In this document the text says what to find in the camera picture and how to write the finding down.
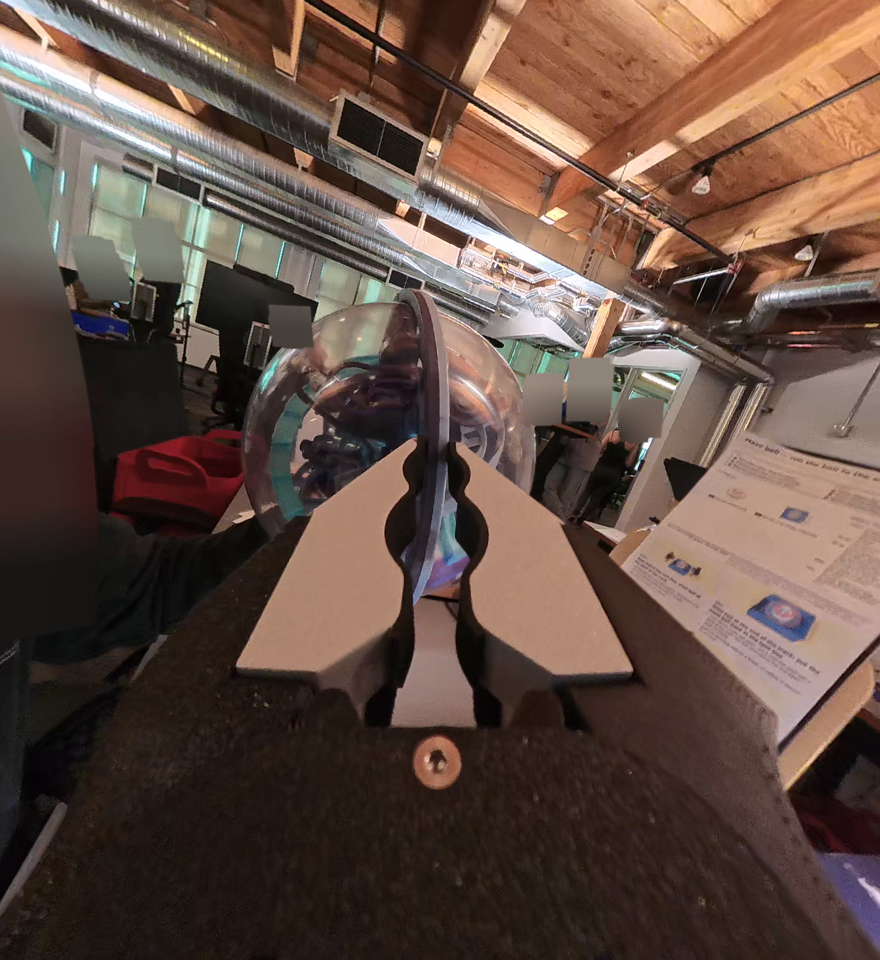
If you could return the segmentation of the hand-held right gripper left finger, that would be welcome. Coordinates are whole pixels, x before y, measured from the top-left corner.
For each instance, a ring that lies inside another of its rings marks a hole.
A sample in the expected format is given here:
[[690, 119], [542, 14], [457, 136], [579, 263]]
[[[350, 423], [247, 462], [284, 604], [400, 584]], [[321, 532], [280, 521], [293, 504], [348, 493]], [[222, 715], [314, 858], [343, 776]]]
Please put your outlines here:
[[313, 511], [236, 663], [338, 690], [390, 724], [415, 644], [411, 574], [422, 446], [407, 441]]

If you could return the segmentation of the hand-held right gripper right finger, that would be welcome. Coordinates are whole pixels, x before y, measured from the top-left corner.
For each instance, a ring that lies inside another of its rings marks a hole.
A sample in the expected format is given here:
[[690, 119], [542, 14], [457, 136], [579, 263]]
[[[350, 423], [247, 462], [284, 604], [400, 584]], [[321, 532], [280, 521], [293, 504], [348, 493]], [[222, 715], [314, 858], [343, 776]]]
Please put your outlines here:
[[462, 444], [450, 448], [461, 577], [455, 647], [477, 724], [509, 724], [529, 694], [625, 683], [634, 667], [566, 526]]

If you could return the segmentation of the clear plastic maze ball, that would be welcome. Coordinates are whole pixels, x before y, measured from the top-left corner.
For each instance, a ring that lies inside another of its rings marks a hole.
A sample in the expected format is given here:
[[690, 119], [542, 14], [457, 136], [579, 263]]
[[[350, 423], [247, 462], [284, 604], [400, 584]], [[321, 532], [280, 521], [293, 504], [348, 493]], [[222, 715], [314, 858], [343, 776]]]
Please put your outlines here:
[[310, 346], [282, 348], [268, 362], [247, 407], [245, 484], [271, 536], [430, 435], [529, 491], [534, 429], [521, 415], [518, 378], [433, 296], [348, 307], [312, 332]]

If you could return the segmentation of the wooden instruction board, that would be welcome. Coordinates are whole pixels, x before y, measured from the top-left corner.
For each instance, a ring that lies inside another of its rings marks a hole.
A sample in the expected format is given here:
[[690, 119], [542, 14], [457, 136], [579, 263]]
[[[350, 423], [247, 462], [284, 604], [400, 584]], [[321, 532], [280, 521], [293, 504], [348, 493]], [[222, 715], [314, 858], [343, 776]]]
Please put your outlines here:
[[880, 470], [740, 434], [619, 570], [622, 645], [711, 654], [772, 719], [785, 787], [872, 698]]

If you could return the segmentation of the black monitor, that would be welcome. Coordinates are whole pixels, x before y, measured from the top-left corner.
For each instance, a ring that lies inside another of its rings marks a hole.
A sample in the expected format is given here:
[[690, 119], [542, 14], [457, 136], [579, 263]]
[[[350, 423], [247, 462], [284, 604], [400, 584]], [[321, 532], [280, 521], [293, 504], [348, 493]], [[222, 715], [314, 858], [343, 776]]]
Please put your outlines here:
[[297, 294], [289, 283], [256, 270], [206, 260], [194, 322], [217, 333], [216, 370], [242, 365], [252, 325], [269, 326], [272, 306], [304, 306], [318, 317], [316, 300]]

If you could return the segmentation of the silver ventilation duct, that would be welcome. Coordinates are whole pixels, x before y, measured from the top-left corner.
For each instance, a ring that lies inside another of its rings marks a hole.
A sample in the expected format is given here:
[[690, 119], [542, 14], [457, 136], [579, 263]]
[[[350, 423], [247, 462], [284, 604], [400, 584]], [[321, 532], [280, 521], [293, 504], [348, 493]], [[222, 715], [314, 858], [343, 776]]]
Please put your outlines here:
[[326, 102], [146, 2], [9, 5], [558, 281], [604, 298], [628, 291], [627, 267], [447, 171], [425, 138], [350, 95]]

